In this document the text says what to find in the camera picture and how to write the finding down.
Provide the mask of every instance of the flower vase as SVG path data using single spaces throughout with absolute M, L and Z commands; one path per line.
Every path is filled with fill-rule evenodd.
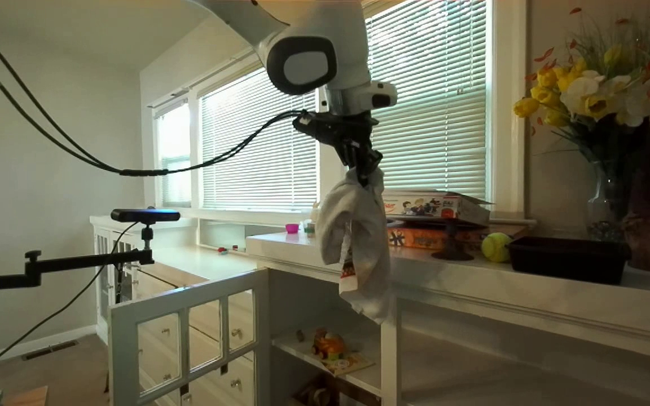
M 596 164 L 596 189 L 587 202 L 587 233 L 599 242 L 624 242 L 621 220 L 626 215 L 626 196 L 619 177 L 609 165 Z

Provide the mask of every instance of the ceiling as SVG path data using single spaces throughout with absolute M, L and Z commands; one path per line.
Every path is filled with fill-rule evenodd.
M 187 0 L 0 0 L 0 34 L 142 71 L 206 16 Z

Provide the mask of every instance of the black tray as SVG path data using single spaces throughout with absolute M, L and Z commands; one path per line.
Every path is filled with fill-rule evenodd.
M 522 273 L 621 284 L 628 248 L 589 240 L 525 237 L 508 246 L 510 265 Z

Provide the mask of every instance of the floor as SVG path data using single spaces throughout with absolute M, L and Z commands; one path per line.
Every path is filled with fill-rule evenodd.
M 68 347 L 0 363 L 3 395 L 51 388 L 48 406 L 109 406 L 106 347 L 87 337 Z

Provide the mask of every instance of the power cord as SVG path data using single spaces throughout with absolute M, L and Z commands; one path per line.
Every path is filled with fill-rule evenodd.
M 241 149 L 247 149 L 265 130 L 269 130 L 275 122 L 289 120 L 289 118 L 298 118 L 303 116 L 303 112 L 285 112 L 275 118 L 272 118 L 269 122 L 265 122 L 256 133 L 252 133 L 249 139 L 244 139 L 240 145 L 235 145 L 234 149 L 214 157 L 212 160 L 204 160 L 199 165 L 191 165 L 191 167 L 178 167 L 178 170 L 118 170 L 109 164 L 103 164 L 99 158 L 96 158 L 91 152 L 87 152 L 82 145 L 78 145 L 60 125 L 56 120 L 41 107 L 41 101 L 34 97 L 34 92 L 28 88 L 28 83 L 21 79 L 21 76 L 12 69 L 12 63 L 7 62 L 7 58 L 0 53 L 0 63 L 7 69 L 7 72 L 15 77 L 15 81 L 23 88 L 23 92 L 28 96 L 28 100 L 37 107 L 37 112 L 56 130 L 56 133 L 61 139 L 67 139 L 73 147 L 63 145 L 61 141 L 56 141 L 51 132 L 45 132 L 18 101 L 17 97 L 9 92 L 9 88 L 0 81 L 0 92 L 7 97 L 7 101 L 17 108 L 17 113 L 28 120 L 44 139 L 48 139 L 53 145 L 56 145 L 60 149 L 63 149 L 67 153 L 70 153 L 73 158 L 97 167 L 103 173 L 111 173 L 111 174 L 121 174 L 121 177 L 169 177 L 169 174 L 180 174 L 180 173 L 194 173 L 194 170 L 204 170 L 204 167 L 212 167 L 219 164 L 226 164 L 230 158 L 235 158 Z
M 131 226 L 126 226 L 126 228 L 121 233 L 121 237 L 116 240 L 111 253 L 118 250 L 118 244 L 122 242 L 122 237 L 124 237 L 134 226 L 138 226 L 138 223 L 131 223 Z M 39 327 L 44 327 L 45 324 L 51 324 L 53 319 L 56 319 L 60 314 L 63 314 L 67 310 L 70 310 L 70 308 L 96 284 L 96 280 L 104 273 L 104 268 L 106 268 L 106 267 L 99 267 L 99 271 L 96 273 L 96 279 L 92 279 L 88 284 L 83 284 L 83 289 L 82 289 L 74 299 L 70 299 L 61 310 L 56 310 L 55 314 L 51 314 L 48 319 L 44 319 L 44 321 L 37 324 L 34 327 L 30 327 L 23 337 L 18 337 L 12 346 L 7 346 L 4 351 L 0 351 L 0 359 L 3 359 L 7 352 L 12 352 L 12 347 L 17 347 L 18 344 L 23 344 L 30 335 L 34 335 Z

